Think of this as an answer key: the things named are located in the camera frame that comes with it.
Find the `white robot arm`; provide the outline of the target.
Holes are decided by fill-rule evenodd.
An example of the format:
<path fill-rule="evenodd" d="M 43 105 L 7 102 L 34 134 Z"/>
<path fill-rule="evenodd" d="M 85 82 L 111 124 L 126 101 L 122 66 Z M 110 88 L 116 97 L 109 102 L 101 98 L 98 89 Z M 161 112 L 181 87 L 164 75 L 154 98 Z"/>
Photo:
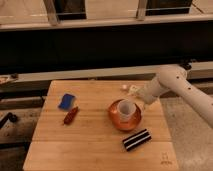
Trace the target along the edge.
<path fill-rule="evenodd" d="M 131 85 L 128 94 L 152 104 L 161 95 L 172 91 L 190 105 L 213 128 L 213 98 L 187 81 L 187 71 L 179 65 L 161 66 L 154 78 L 144 86 Z"/>

